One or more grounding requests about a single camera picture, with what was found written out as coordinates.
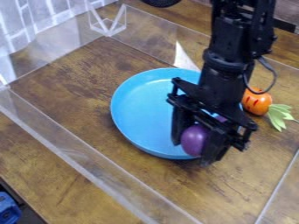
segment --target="wooden table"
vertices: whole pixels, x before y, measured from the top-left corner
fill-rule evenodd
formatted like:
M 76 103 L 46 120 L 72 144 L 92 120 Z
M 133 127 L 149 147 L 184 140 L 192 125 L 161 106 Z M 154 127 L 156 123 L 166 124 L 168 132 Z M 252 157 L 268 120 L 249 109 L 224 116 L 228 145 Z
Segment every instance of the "wooden table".
M 181 1 L 162 10 L 137 1 L 126 2 L 211 33 L 209 9 L 193 1 Z M 299 67 L 297 36 L 283 31 L 276 34 L 271 58 Z M 10 88 L 203 223 L 253 223 L 299 147 L 299 126 L 289 122 L 288 129 L 279 133 L 264 117 L 253 117 L 260 129 L 249 150 L 231 150 L 205 169 L 196 161 L 170 161 L 144 154 L 118 133 L 108 106 L 122 81 L 157 67 L 168 65 L 112 38 L 98 38 L 16 81 Z M 283 75 L 271 91 L 276 103 L 293 107 L 295 117 L 297 83 L 297 75 Z M 49 223 L 141 222 L 4 115 L 0 145 L 1 178 Z M 295 210 L 287 207 L 284 212 L 292 219 L 281 220 L 279 214 L 268 219 L 297 223 Z

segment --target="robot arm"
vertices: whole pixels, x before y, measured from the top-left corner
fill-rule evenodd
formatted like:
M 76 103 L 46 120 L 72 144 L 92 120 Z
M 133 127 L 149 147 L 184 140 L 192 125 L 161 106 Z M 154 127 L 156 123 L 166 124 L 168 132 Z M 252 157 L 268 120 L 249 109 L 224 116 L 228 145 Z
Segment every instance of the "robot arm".
M 181 143 L 183 132 L 196 123 L 208 130 L 199 155 L 201 166 L 220 160 L 231 146 L 240 151 L 248 147 L 249 136 L 257 130 L 257 125 L 239 104 L 248 88 L 255 60 L 265 65 L 263 55 L 271 53 L 271 45 L 276 40 L 275 0 L 211 2 L 212 35 L 209 47 L 203 53 L 199 83 L 172 79 L 172 92 L 166 99 L 173 106 L 172 143 Z M 215 119 L 207 111 L 220 115 L 225 122 Z

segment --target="blue bowl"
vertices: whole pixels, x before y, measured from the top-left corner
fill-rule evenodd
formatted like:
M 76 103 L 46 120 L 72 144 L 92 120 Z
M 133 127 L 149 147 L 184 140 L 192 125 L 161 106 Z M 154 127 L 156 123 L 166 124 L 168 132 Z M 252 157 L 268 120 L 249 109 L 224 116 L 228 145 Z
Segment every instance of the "blue bowl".
M 158 68 L 132 76 L 118 86 L 110 101 L 112 119 L 137 149 L 160 158 L 191 159 L 170 140 L 173 106 L 165 102 L 172 78 L 197 83 L 200 73 L 180 68 Z

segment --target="blue object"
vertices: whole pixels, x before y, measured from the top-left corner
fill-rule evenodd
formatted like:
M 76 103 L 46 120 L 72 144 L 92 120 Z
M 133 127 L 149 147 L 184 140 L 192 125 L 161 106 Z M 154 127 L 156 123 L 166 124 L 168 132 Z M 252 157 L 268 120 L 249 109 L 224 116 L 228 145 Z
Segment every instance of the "blue object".
M 200 73 L 180 68 L 158 68 L 132 76 L 117 88 L 110 102 L 114 124 L 144 152 L 169 159 L 195 158 L 170 140 L 173 107 L 165 102 L 172 78 L 197 83 Z
M 21 210 L 14 200 L 5 192 L 0 192 L 0 224 L 14 224 L 20 217 Z

